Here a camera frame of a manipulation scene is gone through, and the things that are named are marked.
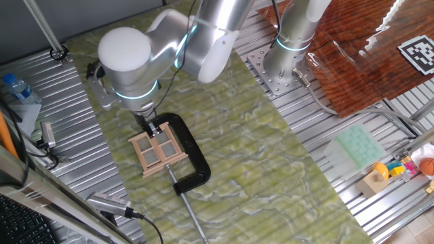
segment black keyboard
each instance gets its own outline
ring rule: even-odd
[[[33,211],[0,195],[0,243],[56,244],[50,223]]]

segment bottle cap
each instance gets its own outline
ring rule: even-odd
[[[8,84],[15,82],[15,80],[16,80],[15,75],[11,73],[8,73],[3,77],[3,81]]]

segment wooden frame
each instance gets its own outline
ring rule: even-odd
[[[134,136],[133,138],[130,138],[128,142],[131,142],[133,144],[134,150],[136,150],[138,159],[140,160],[140,163],[143,167],[143,178],[150,176],[151,174],[160,171],[164,168],[167,164],[174,164],[178,162],[179,160],[185,159],[188,157],[188,155],[185,152],[181,151],[181,148],[179,147],[172,131],[169,128],[169,123],[165,122],[160,125],[160,129],[165,132],[167,135],[167,140],[162,143],[158,143],[157,137],[154,136],[153,138],[149,138],[148,134],[146,132],[143,132],[141,134],[138,134],[137,136]],[[150,143],[150,147],[146,148],[144,150],[140,149],[140,145],[138,143],[139,140],[148,140]],[[175,153],[172,155],[169,155],[168,157],[165,155],[162,146],[165,146],[166,144],[172,144],[172,146],[175,149]],[[157,157],[157,160],[154,162],[146,162],[145,153],[153,151],[155,153],[155,156]]]

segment orange tube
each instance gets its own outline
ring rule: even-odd
[[[7,128],[5,118],[3,118],[3,114],[0,113],[0,136],[3,144],[5,145],[6,150],[12,153],[17,159],[19,159],[18,154],[16,153],[14,143],[11,139],[11,134],[9,133],[9,129]]]

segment water bottle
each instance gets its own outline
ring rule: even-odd
[[[15,75],[9,73],[3,77],[3,81],[6,83],[9,93],[22,104],[41,104],[41,98],[22,79],[17,79]]]

